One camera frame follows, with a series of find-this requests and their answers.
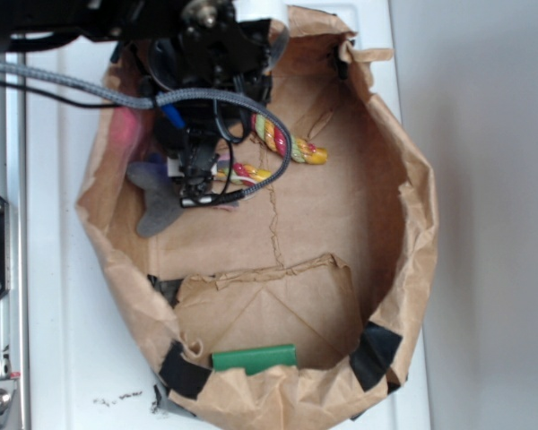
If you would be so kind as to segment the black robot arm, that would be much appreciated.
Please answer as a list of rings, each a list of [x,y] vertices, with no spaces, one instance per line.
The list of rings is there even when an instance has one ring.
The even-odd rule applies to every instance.
[[[2,54],[64,47],[78,38],[114,42],[113,57],[131,51],[138,95],[106,90],[59,73],[8,63]],[[236,167],[225,181],[237,191],[212,190],[219,141],[241,143],[253,117],[267,109],[271,71],[289,40],[284,4],[265,1],[0,1],[0,73],[50,82],[100,98],[103,108],[157,110],[166,159],[130,164],[128,178],[175,208],[222,205],[266,186]]]

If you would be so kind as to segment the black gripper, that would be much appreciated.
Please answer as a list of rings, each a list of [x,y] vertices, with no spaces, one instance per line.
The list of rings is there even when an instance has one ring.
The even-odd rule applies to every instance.
[[[247,111],[217,99],[189,100],[153,106],[162,114],[154,134],[168,159],[168,176],[176,187],[182,208],[221,207],[239,199],[228,194],[232,174],[218,193],[213,191],[214,169],[221,160],[218,143],[229,147],[229,164],[235,161],[233,146],[247,137]]]

